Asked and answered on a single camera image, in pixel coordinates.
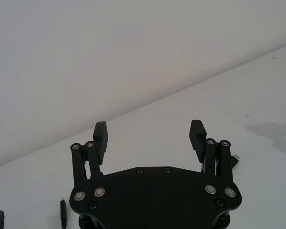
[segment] black screw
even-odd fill
[[[222,208],[225,205],[225,203],[221,199],[215,200],[215,204],[220,208]]]
[[[163,171],[164,171],[165,173],[170,173],[170,172],[171,172],[171,169],[168,168],[168,167],[166,167],[166,168],[163,169]]]
[[[97,208],[97,204],[95,202],[92,202],[91,204],[89,204],[89,210],[94,211]]]
[[[142,168],[138,168],[138,169],[137,169],[137,173],[138,173],[138,174],[142,174],[142,173],[143,173],[143,169],[142,169]]]

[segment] black cable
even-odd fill
[[[0,229],[4,228],[4,212],[0,210]]]
[[[61,227],[62,229],[67,228],[67,207],[63,198],[61,198]]]

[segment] stain on surface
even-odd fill
[[[247,130],[267,139],[272,139],[272,146],[286,153],[286,123],[263,123],[261,125],[249,125]]]

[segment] table surface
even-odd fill
[[[286,47],[107,123],[104,174],[137,166],[200,170],[188,132],[201,119],[208,137],[232,143],[243,203],[231,229],[286,229]],[[75,135],[0,167],[0,209],[7,229],[60,228],[59,201],[73,188]],[[78,215],[68,206],[68,228]]]

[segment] white wall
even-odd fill
[[[107,123],[104,174],[136,166],[199,170],[188,132],[201,119],[208,136],[232,143],[243,203],[231,229],[286,229],[286,47]],[[7,229],[60,227],[59,200],[73,188],[75,135],[0,167]],[[69,228],[78,228],[69,209]]]
[[[0,165],[286,44],[286,0],[0,0]]]

